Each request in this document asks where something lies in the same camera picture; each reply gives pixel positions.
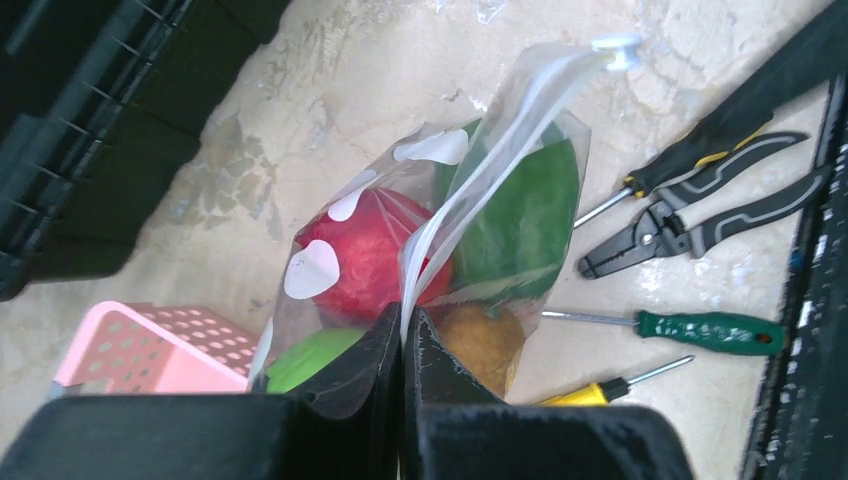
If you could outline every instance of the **green ball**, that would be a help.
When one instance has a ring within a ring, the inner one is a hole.
[[[268,393],[286,393],[309,380],[364,334],[365,330],[360,329],[333,328],[304,338],[277,357],[265,372],[268,375]]]

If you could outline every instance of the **black screwdriver handle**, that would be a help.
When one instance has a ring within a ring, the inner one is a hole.
[[[801,132],[774,132],[758,135],[727,157],[712,162],[690,178],[662,187],[657,194],[674,210],[691,205],[727,185],[737,175],[760,160],[810,138]]]
[[[692,255],[700,258],[726,238],[788,217],[802,209],[827,183],[830,171],[830,165],[823,165],[777,193],[704,221],[689,231]]]
[[[636,198],[642,198],[672,178],[726,157],[750,141],[770,120],[771,116],[764,121],[752,122],[754,126],[750,131],[738,135],[713,138],[701,133],[694,137],[690,132],[663,150],[650,163],[630,172],[624,184],[633,190]]]

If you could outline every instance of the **zip lock bag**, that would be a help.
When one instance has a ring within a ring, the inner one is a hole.
[[[296,388],[399,301],[403,342],[426,308],[448,351],[505,395],[562,270],[588,160],[589,129],[564,108],[595,75],[636,65],[640,42],[529,47],[482,118],[425,123],[342,188],[295,236],[254,390]]]

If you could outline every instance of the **red ball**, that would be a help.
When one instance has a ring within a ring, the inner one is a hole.
[[[385,188],[362,192],[353,214],[336,221],[327,213],[295,237],[302,248],[313,240],[333,247],[339,281],[312,297],[315,305],[344,317],[347,326],[370,326],[391,302],[400,300],[400,251],[409,236],[433,213],[414,200]],[[418,299],[425,304],[447,293],[453,272],[450,259]]]

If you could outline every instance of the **green-handled screwdriver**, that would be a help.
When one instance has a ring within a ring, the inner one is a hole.
[[[786,332],[780,324],[736,313],[659,315],[640,310],[636,312],[636,320],[629,320],[546,310],[542,316],[635,327],[636,334],[642,338],[664,337],[733,355],[774,355],[786,345]]]

